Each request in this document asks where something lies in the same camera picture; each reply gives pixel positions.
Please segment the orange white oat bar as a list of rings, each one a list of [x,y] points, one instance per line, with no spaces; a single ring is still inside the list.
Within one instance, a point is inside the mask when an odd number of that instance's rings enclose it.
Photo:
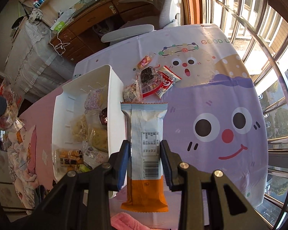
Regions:
[[[167,212],[160,142],[166,103],[122,103],[131,144],[127,171],[127,201],[121,209],[132,212]]]

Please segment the clear bag flaky pastry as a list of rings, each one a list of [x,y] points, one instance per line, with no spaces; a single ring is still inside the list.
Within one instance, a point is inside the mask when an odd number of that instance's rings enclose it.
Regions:
[[[88,138],[88,125],[86,115],[74,117],[71,122],[71,132],[74,142],[86,141]]]

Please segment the orange biscuit snack pack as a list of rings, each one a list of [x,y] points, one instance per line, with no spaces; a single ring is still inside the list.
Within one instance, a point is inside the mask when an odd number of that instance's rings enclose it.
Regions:
[[[55,151],[55,165],[60,172],[78,171],[84,163],[83,153],[79,149],[57,149]]]

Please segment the red clear snack bag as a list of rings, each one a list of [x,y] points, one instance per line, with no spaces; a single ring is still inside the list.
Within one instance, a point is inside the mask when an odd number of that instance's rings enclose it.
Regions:
[[[154,94],[163,84],[162,74],[154,67],[147,67],[136,75],[135,81],[123,89],[123,98],[127,103],[140,103]]]

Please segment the red white Cookie packet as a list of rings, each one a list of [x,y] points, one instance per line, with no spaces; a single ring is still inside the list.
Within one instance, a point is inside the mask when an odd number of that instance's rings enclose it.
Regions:
[[[172,88],[178,81],[181,81],[181,77],[171,71],[166,65],[158,70],[158,73],[162,76],[162,85],[156,91],[156,95],[159,99],[167,93],[169,89]]]

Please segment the white printed snack bag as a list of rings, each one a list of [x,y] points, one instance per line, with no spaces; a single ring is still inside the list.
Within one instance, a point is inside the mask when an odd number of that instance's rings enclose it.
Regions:
[[[100,151],[83,141],[83,159],[84,163],[89,165],[92,169],[98,167],[109,160],[109,154]]]

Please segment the green pastry packet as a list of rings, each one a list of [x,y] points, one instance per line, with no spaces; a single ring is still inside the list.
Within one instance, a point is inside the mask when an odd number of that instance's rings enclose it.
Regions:
[[[78,165],[78,171],[82,172],[82,173],[83,172],[89,172],[89,171],[91,171],[91,168],[89,168],[85,164],[80,164],[80,165]]]

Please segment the dark red snack bar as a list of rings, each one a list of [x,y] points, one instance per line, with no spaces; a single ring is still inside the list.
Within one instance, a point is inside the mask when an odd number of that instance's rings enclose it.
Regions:
[[[99,113],[100,122],[102,125],[107,125],[108,123],[108,109],[104,108]]]

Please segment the blueberry bread package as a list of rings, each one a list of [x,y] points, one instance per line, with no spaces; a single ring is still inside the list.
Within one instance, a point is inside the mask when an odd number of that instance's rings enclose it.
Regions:
[[[84,103],[86,113],[91,110],[100,110],[102,108],[104,102],[103,91],[104,88],[98,88],[89,92]]]

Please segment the white plastic storage bin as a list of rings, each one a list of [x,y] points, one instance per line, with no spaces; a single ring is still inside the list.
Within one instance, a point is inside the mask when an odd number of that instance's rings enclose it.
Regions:
[[[52,125],[52,163],[57,181],[68,171],[94,169],[120,150],[125,139],[123,88],[110,65],[63,85],[55,100]]]

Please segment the white lace covered furniture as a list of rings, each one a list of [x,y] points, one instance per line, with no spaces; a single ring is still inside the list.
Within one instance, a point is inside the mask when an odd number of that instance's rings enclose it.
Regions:
[[[34,103],[70,80],[75,65],[49,44],[50,28],[26,21],[6,60],[4,73],[24,98]]]

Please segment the green tissue box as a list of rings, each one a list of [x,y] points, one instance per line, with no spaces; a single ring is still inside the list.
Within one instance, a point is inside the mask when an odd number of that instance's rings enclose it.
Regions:
[[[50,30],[55,33],[59,33],[65,27],[65,25],[66,23],[64,21],[57,21],[51,26]]]

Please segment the wooden desk with drawers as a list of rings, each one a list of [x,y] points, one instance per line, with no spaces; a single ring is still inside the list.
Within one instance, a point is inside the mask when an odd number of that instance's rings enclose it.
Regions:
[[[76,64],[108,46],[101,41],[103,34],[130,21],[158,14],[147,0],[102,0],[73,17],[61,32],[51,37],[50,45]]]

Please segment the small red orange candy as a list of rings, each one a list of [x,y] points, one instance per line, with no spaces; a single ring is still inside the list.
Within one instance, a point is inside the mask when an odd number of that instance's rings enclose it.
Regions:
[[[145,55],[137,64],[137,69],[141,70],[145,68],[151,61],[153,57],[150,55]]]

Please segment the grey mesh office chair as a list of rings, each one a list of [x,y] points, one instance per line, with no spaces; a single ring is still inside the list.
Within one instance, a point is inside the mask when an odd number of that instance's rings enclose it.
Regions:
[[[103,35],[101,41],[113,45],[154,30],[180,26],[181,0],[147,0],[147,2],[151,2],[160,12],[158,16],[147,16],[125,23],[118,30]]]

